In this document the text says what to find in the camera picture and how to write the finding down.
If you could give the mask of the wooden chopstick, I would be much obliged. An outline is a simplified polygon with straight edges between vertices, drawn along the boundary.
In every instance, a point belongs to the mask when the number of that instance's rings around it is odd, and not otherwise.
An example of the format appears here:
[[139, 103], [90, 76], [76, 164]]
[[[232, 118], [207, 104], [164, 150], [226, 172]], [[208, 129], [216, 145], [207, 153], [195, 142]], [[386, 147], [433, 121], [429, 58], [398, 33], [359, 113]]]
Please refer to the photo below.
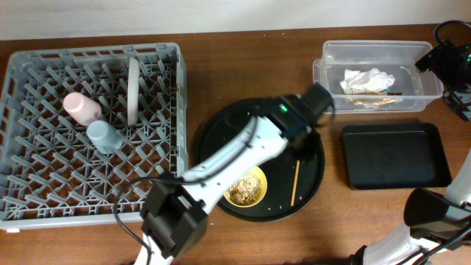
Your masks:
[[294, 182], [293, 182], [293, 187], [292, 187], [292, 192], [291, 192], [291, 201], [290, 201], [291, 207], [294, 207], [294, 203], [296, 199], [297, 182], [298, 182], [299, 173], [300, 173], [300, 161], [297, 160], [296, 167], [295, 167], [295, 174], [294, 174]]

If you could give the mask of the gold foil wrapper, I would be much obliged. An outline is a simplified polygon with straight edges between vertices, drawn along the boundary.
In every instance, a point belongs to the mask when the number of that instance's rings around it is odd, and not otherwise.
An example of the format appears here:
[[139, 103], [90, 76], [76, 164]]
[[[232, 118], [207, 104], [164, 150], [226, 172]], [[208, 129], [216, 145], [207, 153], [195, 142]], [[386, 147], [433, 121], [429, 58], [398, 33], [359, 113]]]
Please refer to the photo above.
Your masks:
[[347, 97], [345, 102], [365, 108], [378, 108], [383, 105], [402, 102], [402, 95], [402, 93], [364, 92], [359, 93], [358, 98]]

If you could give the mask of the white napkin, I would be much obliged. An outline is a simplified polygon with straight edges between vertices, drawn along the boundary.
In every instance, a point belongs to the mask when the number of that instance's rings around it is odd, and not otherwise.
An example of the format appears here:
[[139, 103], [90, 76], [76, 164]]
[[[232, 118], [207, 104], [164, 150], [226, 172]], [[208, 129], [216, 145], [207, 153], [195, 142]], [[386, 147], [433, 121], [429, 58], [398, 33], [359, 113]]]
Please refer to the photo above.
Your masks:
[[393, 86], [395, 78], [377, 68], [369, 71], [344, 71], [344, 79], [339, 83], [347, 95], [360, 93], [380, 93]]

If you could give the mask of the yellow bowl with food scraps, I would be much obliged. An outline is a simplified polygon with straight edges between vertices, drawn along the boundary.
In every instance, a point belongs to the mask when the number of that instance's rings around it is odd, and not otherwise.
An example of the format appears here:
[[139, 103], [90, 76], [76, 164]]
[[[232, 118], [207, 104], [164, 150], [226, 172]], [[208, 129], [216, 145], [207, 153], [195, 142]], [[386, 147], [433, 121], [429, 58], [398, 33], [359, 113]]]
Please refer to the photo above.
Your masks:
[[236, 207], [250, 208], [265, 197], [267, 188], [266, 175], [258, 166], [255, 166], [226, 190], [224, 198]]

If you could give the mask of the grey plate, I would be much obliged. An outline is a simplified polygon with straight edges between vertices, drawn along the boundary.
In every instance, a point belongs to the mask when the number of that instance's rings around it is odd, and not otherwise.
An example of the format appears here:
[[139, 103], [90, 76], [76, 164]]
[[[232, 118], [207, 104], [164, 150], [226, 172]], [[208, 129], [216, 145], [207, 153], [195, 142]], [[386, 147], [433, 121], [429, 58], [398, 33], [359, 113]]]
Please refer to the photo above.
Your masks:
[[133, 126], [138, 120], [138, 96], [139, 96], [139, 62], [130, 58], [128, 85], [127, 85], [127, 122]]

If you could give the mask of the light blue cup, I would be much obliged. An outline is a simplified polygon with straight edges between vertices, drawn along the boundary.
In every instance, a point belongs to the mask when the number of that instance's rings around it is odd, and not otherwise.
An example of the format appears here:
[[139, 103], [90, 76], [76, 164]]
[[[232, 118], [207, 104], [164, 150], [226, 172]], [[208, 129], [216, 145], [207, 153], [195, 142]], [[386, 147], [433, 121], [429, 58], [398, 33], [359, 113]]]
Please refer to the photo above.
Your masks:
[[123, 141], [117, 130], [106, 121], [93, 121], [86, 130], [87, 136], [102, 154], [112, 154], [118, 151]]

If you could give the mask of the pink cup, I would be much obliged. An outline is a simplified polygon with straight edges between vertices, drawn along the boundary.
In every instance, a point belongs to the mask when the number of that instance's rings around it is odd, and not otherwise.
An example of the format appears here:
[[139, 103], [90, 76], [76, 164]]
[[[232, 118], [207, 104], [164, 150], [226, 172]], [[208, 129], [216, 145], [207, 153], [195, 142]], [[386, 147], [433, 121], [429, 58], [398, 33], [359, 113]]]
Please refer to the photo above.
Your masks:
[[78, 124], [83, 126], [88, 126], [98, 120], [102, 113], [97, 102], [77, 92], [65, 96], [63, 108]]

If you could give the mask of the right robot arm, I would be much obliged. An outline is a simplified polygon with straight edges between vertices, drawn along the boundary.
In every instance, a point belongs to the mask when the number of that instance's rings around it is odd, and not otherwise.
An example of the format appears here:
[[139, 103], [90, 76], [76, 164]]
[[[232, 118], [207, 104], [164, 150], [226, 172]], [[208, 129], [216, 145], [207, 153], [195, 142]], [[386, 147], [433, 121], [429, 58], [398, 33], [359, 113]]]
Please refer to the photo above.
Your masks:
[[[437, 46], [416, 67], [432, 71], [446, 86], [452, 110], [470, 114], [470, 45], [436, 38]], [[362, 246], [346, 264], [426, 264], [442, 251], [470, 245], [470, 157], [445, 194], [416, 188], [404, 209], [404, 223], [386, 238]]]

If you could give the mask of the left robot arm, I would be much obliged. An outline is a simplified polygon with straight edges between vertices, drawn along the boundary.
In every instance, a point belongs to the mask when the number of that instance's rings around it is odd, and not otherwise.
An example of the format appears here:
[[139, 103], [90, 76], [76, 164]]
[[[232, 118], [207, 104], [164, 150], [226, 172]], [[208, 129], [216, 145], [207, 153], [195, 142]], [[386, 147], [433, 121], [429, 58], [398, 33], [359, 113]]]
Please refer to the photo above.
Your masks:
[[332, 106], [318, 83], [303, 95], [263, 99], [241, 132], [208, 159], [180, 177], [156, 177], [141, 209], [144, 245], [137, 264], [170, 264], [190, 250], [224, 192], [253, 167], [287, 148], [300, 160], [311, 159], [317, 120]]

